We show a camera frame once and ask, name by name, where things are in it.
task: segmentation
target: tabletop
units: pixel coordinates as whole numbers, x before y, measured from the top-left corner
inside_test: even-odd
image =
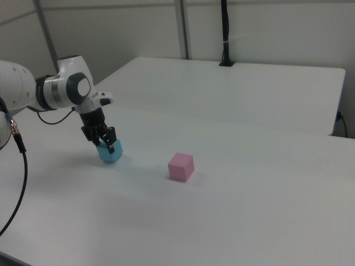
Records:
[[[77,114],[56,126],[16,115],[29,177],[2,252],[38,266],[353,265],[353,140],[120,105],[104,112],[124,150],[112,165]],[[194,156],[187,182],[169,179],[176,152]],[[21,159],[13,140],[0,153],[0,224],[21,190]]]
[[[122,107],[319,135],[333,133],[345,70],[136,58],[98,84]]]

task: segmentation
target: black cable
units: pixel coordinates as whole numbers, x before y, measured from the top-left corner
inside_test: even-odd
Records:
[[[5,104],[4,100],[1,97],[0,97],[0,106],[4,110],[5,113],[9,112],[7,110],[7,107],[6,107],[6,104]]]
[[[55,123],[50,123],[50,122],[47,122],[45,120],[43,120],[43,118],[40,116],[39,113],[37,113],[39,119],[44,122],[45,124],[47,125],[56,125],[56,124],[59,124],[60,122],[63,122],[72,112],[74,112],[74,110],[70,111],[63,119],[59,120],[58,122],[55,122]]]
[[[345,137],[348,137],[348,130],[346,128],[346,123],[345,123],[344,116],[342,116],[342,120],[343,120],[343,124],[344,124],[344,128],[345,128]]]
[[[26,153],[23,152],[22,153],[23,156],[23,163],[24,163],[24,179],[23,179],[23,185],[22,185],[22,190],[21,190],[21,194],[20,194],[20,198],[18,199],[18,202],[16,204],[15,210],[13,211],[9,221],[5,224],[4,228],[2,228],[2,230],[0,231],[0,237],[1,235],[6,231],[6,229],[9,227],[9,225],[11,224],[12,220],[14,219],[20,205],[22,202],[22,198],[24,195],[24,191],[26,189],[26,184],[27,184],[27,175],[28,175],[28,165],[27,165],[27,156]]]

